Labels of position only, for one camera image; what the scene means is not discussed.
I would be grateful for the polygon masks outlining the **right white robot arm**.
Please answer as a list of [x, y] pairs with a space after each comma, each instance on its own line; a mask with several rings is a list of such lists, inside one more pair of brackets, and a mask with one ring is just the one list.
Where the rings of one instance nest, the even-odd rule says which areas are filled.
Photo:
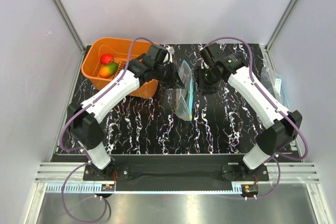
[[250, 180], [261, 165], [294, 141], [302, 122], [298, 111], [290, 112], [249, 72], [241, 54], [229, 56], [203, 49], [203, 62], [195, 67], [195, 85], [202, 95], [214, 94], [219, 83], [226, 82], [247, 101], [261, 119], [265, 130], [256, 137], [256, 144], [232, 168], [234, 178]]

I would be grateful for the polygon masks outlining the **clear zip top bag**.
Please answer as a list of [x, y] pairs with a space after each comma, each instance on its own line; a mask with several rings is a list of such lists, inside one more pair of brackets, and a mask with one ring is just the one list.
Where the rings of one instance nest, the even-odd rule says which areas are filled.
[[184, 60], [179, 69], [178, 75], [184, 84], [184, 88], [176, 90], [176, 109], [177, 117], [184, 121], [192, 120], [194, 81], [189, 64]]

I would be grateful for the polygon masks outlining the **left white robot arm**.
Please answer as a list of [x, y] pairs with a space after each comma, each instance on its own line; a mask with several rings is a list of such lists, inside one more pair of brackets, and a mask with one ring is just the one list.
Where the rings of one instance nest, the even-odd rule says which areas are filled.
[[104, 132], [100, 123], [121, 100], [151, 80], [158, 80], [166, 89], [184, 88], [172, 60], [156, 62], [143, 56], [131, 60], [117, 77], [96, 95], [81, 104], [71, 103], [68, 106], [70, 118], [67, 129], [88, 156], [99, 178], [109, 179], [114, 170], [114, 161], [102, 142]]

